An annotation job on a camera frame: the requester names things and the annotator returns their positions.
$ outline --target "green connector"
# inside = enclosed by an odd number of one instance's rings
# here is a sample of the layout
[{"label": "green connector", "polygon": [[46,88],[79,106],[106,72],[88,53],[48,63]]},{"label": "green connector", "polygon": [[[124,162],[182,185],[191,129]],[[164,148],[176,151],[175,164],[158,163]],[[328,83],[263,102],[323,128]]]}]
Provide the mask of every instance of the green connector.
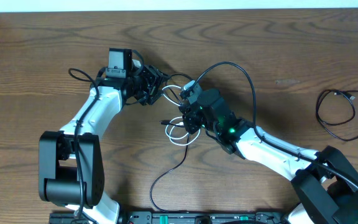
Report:
[{"label": "green connector", "polygon": [[168,215],[160,216],[160,224],[168,224]]}]

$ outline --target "black cable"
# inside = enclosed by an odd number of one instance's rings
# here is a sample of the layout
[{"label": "black cable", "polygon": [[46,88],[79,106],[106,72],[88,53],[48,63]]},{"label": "black cable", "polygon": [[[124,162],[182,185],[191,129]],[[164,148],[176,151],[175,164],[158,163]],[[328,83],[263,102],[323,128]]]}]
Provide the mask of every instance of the black cable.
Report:
[{"label": "black cable", "polygon": [[[323,102],[323,100],[325,99],[325,97],[330,94],[330,93],[336,93],[336,94],[339,94],[339,95],[342,95],[345,99],[348,100],[348,102],[350,103],[351,107],[352,107],[352,111],[353,111],[353,115],[343,121],[343,122],[340,122],[340,123],[329,123],[329,122],[326,122],[324,121],[323,119],[321,119],[320,115],[319,115],[319,110],[320,110],[320,106]],[[341,90],[335,90],[335,89],[332,89],[332,90],[324,90],[322,91],[319,96],[317,97],[317,103],[316,103],[316,119],[317,119],[317,122],[332,136],[334,136],[335,138],[338,138],[342,141],[353,141],[355,139],[358,139],[358,135],[353,137],[353,138],[349,138],[349,139],[344,139],[344,138],[340,138],[339,136],[335,135],[333,132],[331,132],[324,124],[328,125],[328,126],[338,126],[338,125],[342,125],[342,124],[346,124],[348,122],[350,122],[351,120],[353,120],[354,116],[356,115],[356,109],[354,108],[354,105],[353,105],[353,102],[352,100],[349,98],[349,96],[351,96],[349,93],[358,93],[358,90],[346,90],[346,91],[341,91]]]},{"label": "black cable", "polygon": [[133,103],[125,103],[125,105],[129,106],[129,105],[134,105],[134,104],[137,104],[137,103],[141,103],[141,102],[145,101],[148,97],[149,97],[148,95],[145,95],[141,99],[138,99],[137,101],[135,101]]},{"label": "black cable", "polygon": [[172,125],[172,126],[175,126],[175,127],[178,127],[178,128],[184,128],[183,125],[173,124],[173,123],[171,123],[169,120],[162,120],[162,121],[160,121],[160,123],[161,123],[162,125]]},{"label": "black cable", "polygon": [[94,96],[93,101],[85,109],[84,113],[80,116],[79,120],[76,121],[76,126],[75,126],[75,130],[74,130],[73,145],[74,145],[74,151],[75,151],[75,160],[76,160],[76,163],[77,163],[78,177],[79,177],[79,180],[80,180],[80,197],[81,197],[81,199],[80,199],[80,207],[78,208],[78,210],[76,210],[74,212],[74,216],[76,218],[80,218],[81,215],[83,214],[83,209],[84,209],[84,204],[85,204],[85,195],[84,195],[85,183],[84,183],[84,178],[83,178],[83,174],[82,174],[82,167],[81,167],[81,160],[80,160],[80,149],[81,149],[81,147],[80,147],[80,144],[78,142],[78,132],[80,131],[80,128],[82,126],[82,122],[83,122],[85,116],[91,110],[93,105],[99,100],[99,89],[96,86],[96,82],[87,73],[85,73],[84,71],[82,71],[80,69],[77,69],[77,68],[68,69],[68,73],[70,74],[70,76],[74,77],[77,80],[82,80],[82,78],[78,78],[78,77],[74,76],[71,73],[71,71],[80,72],[81,74],[86,76],[88,78],[89,82],[91,82],[93,84],[94,89],[96,91],[96,95]]},{"label": "black cable", "polygon": [[[190,135],[187,135],[187,143],[189,143],[189,140],[190,140]],[[187,156],[188,147],[189,147],[189,145],[186,146],[185,156],[183,157],[183,159],[181,160],[181,162],[180,162],[178,165],[176,165],[174,168],[172,168],[172,169],[166,171],[166,172],[163,173],[161,176],[159,176],[159,177],[154,181],[154,183],[152,184],[152,186],[151,186],[151,188],[150,188],[150,201],[152,202],[153,206],[154,206],[156,209],[160,210],[161,212],[176,212],[176,213],[181,213],[181,212],[182,212],[182,211],[165,210],[165,209],[162,209],[162,208],[158,207],[158,206],[154,203],[154,200],[153,200],[153,188],[154,188],[154,185],[155,185],[163,176],[165,176],[165,175],[171,173],[172,171],[174,171],[176,168],[180,167],[180,166],[183,164],[183,162],[185,161],[186,156]]]},{"label": "black cable", "polygon": [[94,220],[93,218],[91,218],[89,215],[83,213],[82,214],[88,221],[92,222],[93,224],[98,224],[98,222],[96,220]]},{"label": "black cable", "polygon": [[[173,74],[173,75],[170,75],[169,78],[165,81],[165,86],[168,85],[168,81],[169,80],[172,80],[172,77],[175,77],[175,76],[182,76],[182,77],[185,77],[187,79],[189,79],[190,81],[194,80],[193,78],[191,78],[189,75],[186,75],[184,73],[177,73],[177,74]],[[171,88],[168,87],[168,89],[171,91],[171,93],[173,94],[173,96],[177,99],[177,102],[179,105],[182,105],[182,102],[179,100],[179,97],[175,94],[175,92],[173,92],[173,90]]]},{"label": "black cable", "polygon": [[354,188],[356,188],[356,189],[358,190],[358,184],[355,184],[355,181],[354,181],[351,177],[348,177],[347,174],[344,174],[344,173],[342,173],[342,172],[339,171],[339,170],[330,168],[330,167],[328,167],[328,166],[326,166],[326,165],[324,165],[324,164],[322,164],[322,163],[320,163],[320,162],[318,162],[318,161],[315,161],[314,159],[310,159],[309,157],[306,157],[306,156],[304,156],[304,155],[302,155],[302,154],[300,154],[300,153],[297,154],[297,153],[295,153],[295,152],[289,151],[288,149],[284,149],[284,148],[282,148],[282,147],[280,147],[280,146],[277,146],[277,145],[275,145],[275,144],[269,142],[268,140],[266,140],[265,136],[261,136],[261,135],[259,134],[259,132],[258,132],[258,130],[257,130],[257,126],[256,126],[257,107],[256,107],[256,94],[255,94],[254,84],[252,83],[252,80],[251,80],[249,74],[248,74],[242,67],[240,67],[239,65],[237,65],[237,64],[235,64],[235,63],[232,63],[232,62],[219,62],[219,63],[217,63],[217,64],[215,64],[215,65],[209,67],[207,70],[205,70],[205,71],[197,78],[197,80],[195,81],[194,85],[192,85],[192,86],[188,89],[188,91],[191,91],[191,89],[194,88],[194,86],[201,80],[201,78],[203,78],[203,77],[205,76],[205,74],[207,74],[210,70],[212,70],[213,68],[215,68],[215,67],[217,67],[217,66],[219,66],[219,65],[232,65],[232,66],[238,68],[240,71],[242,71],[243,74],[247,77],[248,82],[249,82],[249,85],[250,85],[250,87],[251,87],[251,91],[252,91],[252,110],[253,110],[253,112],[252,112],[252,120],[253,120],[253,129],[254,129],[254,131],[255,131],[255,134],[257,135],[257,137],[258,137],[261,141],[263,141],[264,143],[268,144],[269,146],[272,146],[272,147],[274,147],[274,148],[276,148],[276,149],[278,149],[278,150],[280,150],[280,151],[282,151],[282,152],[285,152],[285,153],[287,153],[287,154],[289,154],[289,155],[291,155],[291,156],[297,157],[297,158],[299,158],[299,159],[303,159],[304,161],[310,162],[310,163],[312,163],[312,164],[314,164],[314,165],[316,165],[316,166],[318,166],[318,167],[320,167],[320,168],[322,168],[322,169],[324,169],[324,170],[326,170],[326,171],[328,171],[328,172],[330,172],[330,173],[332,173],[332,174],[334,174],[334,175],[336,175],[336,176],[342,178],[342,179],[345,180],[348,184],[352,185]]},{"label": "black cable", "polygon": [[216,137],[210,135],[207,129],[205,129],[205,134],[206,134],[208,137],[210,137],[211,139],[214,139],[215,141],[217,141]]},{"label": "black cable", "polygon": [[106,71],[106,68],[107,68],[107,67],[102,67],[102,68],[100,68],[100,70],[99,70],[99,72],[98,72],[96,78],[102,77],[103,73]]}]

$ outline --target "wood grain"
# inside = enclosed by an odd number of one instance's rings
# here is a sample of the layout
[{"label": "wood grain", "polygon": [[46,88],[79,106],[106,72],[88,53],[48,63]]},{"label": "wood grain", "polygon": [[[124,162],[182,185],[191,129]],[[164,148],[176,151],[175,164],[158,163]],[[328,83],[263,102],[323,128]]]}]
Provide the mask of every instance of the wood grain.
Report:
[{"label": "wood grain", "polygon": [[[39,137],[67,123],[87,97],[88,85],[68,68],[96,74],[108,47],[137,49],[147,64],[194,78],[216,62],[236,62],[256,87],[258,125],[303,147],[337,147],[358,170],[358,140],[334,139],[314,117],[321,90],[358,89],[358,9],[0,14],[0,223],[47,223],[51,211],[63,210],[38,196]],[[236,115],[251,117],[249,84],[235,68],[213,70],[202,86],[219,88]],[[321,111],[333,120],[349,113],[329,98]],[[101,143],[105,190],[126,208],[152,209],[151,183],[181,160],[184,149],[158,122],[178,115],[162,99],[125,107],[109,125]],[[358,109],[335,131],[357,134]],[[233,212],[289,210],[298,198],[275,172],[202,135],[184,165],[155,186],[155,201]]]}]

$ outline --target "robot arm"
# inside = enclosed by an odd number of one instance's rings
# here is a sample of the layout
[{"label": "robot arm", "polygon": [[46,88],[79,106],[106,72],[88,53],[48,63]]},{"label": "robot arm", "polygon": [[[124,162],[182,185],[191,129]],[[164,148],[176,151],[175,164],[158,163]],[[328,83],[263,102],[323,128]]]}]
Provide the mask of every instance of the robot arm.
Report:
[{"label": "robot arm", "polygon": [[[59,131],[46,131],[39,142],[39,195],[44,201],[77,210],[81,201],[77,167],[61,166],[60,161],[76,159],[75,129],[78,139],[85,203],[83,213],[98,223],[117,223],[119,205],[104,192],[104,170],[99,141],[126,100],[134,97],[142,105],[152,105],[161,96],[159,86],[169,76],[150,65],[132,60],[135,50],[110,49],[109,66],[91,85],[89,97],[77,115]],[[96,88],[99,98],[95,101]]]},{"label": "robot arm", "polygon": [[[275,138],[252,122],[237,118],[219,90],[203,91],[195,81],[185,85],[180,96],[184,103],[179,110],[190,134],[204,128],[228,154],[259,162],[291,182],[301,204],[287,215],[289,223],[358,223],[358,190],[322,169],[327,166],[340,170],[358,185],[357,171],[339,150],[328,146],[319,152]],[[300,159],[301,156],[318,161],[320,166]],[[337,181],[325,190],[321,183],[333,177]]]}]

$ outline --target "white wall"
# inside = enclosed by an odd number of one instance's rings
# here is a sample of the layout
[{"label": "white wall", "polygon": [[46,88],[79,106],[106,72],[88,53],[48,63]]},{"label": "white wall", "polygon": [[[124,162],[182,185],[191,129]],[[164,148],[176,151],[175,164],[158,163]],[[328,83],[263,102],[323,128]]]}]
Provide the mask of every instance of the white wall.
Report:
[{"label": "white wall", "polygon": [[358,7],[358,0],[0,0],[0,12]]}]

